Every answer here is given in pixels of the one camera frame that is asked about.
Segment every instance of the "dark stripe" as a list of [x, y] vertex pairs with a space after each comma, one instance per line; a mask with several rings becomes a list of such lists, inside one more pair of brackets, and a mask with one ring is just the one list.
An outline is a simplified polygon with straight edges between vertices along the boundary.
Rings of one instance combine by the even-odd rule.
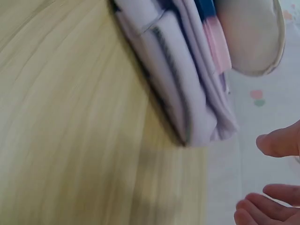
[[114, 0], [109, 0], [109, 3], [111, 5], [112, 11], [115, 12], [120, 12], [120, 8], [117, 6], [117, 4], [114, 2]]
[[162, 33], [162, 31], [160, 30], [160, 28], [158, 26], [155, 26], [153, 28], [151, 28], [152, 33], [154, 34], [154, 36], [156, 37], [162, 51], [163, 54], [165, 56], [165, 59], [168, 63], [168, 66], [170, 68], [171, 74], [173, 76], [173, 80], [175, 82], [175, 86], [176, 89], [179, 93], [179, 97], [181, 100], [181, 104], [182, 104], [182, 108], [184, 110], [184, 126], [185, 126], [185, 134], [186, 134], [186, 142], [189, 143], [190, 142], [190, 134], [191, 134], [191, 121], [190, 121], [190, 110], [188, 107], [188, 102], [186, 100], [186, 97], [184, 95], [184, 91], [182, 90], [181, 87], [181, 82], [180, 82], [180, 74], [179, 74], [179, 70], [176, 67], [176, 63], [175, 60], [173, 59], [173, 56], [170, 52], [170, 48], [165, 40], [165, 37]]

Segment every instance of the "white cloth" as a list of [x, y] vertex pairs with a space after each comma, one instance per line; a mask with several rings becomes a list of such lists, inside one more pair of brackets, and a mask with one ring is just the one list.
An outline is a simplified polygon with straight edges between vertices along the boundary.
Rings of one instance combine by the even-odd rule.
[[258, 135], [300, 119], [300, 2], [282, 0], [281, 6], [286, 44], [279, 66], [261, 77], [235, 71], [228, 74], [240, 132], [208, 148], [206, 225], [219, 225], [220, 221], [222, 225], [234, 225], [237, 201], [250, 192], [262, 193], [267, 184], [300, 185], [296, 158], [267, 157], [255, 144]]

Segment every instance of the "pink dot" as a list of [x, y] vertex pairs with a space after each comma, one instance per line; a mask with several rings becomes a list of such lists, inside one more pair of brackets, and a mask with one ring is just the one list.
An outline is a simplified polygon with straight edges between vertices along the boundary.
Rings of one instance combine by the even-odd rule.
[[259, 100], [263, 98], [263, 91], [262, 90], [252, 90], [250, 91], [251, 98], [255, 100]]

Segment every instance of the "fingertip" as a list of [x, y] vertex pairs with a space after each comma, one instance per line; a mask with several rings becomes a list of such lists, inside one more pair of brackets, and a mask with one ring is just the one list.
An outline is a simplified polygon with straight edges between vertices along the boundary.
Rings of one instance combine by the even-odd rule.
[[265, 193], [266, 195], [269, 195], [274, 188], [276, 188], [275, 186], [278, 184], [268, 184], [266, 186], [264, 186], [264, 188], [262, 189], [262, 192]]
[[256, 139], [258, 149], [266, 156], [272, 156], [274, 153], [271, 150], [268, 135], [260, 135]]
[[234, 221], [237, 225], [256, 225], [250, 214], [244, 209], [238, 209], [234, 213]]
[[257, 199], [258, 197], [260, 197], [261, 195], [258, 193], [250, 193], [248, 195], [246, 195], [245, 199], [248, 199], [249, 201], [253, 201], [255, 199]]
[[243, 208], [245, 207], [246, 204], [247, 204], [247, 203], [246, 203], [246, 200], [245, 200], [245, 199], [240, 200], [240, 201], [236, 204], [235, 208], [236, 208], [236, 210], [238, 210], [238, 209], [243, 209]]
[[266, 136], [267, 135], [260, 135], [260, 136], [257, 137], [256, 145], [257, 145], [258, 148], [262, 145], [262, 142], [264, 141]]

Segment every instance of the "fingernail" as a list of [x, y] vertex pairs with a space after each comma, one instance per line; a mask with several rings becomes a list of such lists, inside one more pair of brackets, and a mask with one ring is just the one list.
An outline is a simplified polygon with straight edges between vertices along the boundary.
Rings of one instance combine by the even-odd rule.
[[256, 139], [256, 144], [260, 144], [267, 135], [260, 135]]

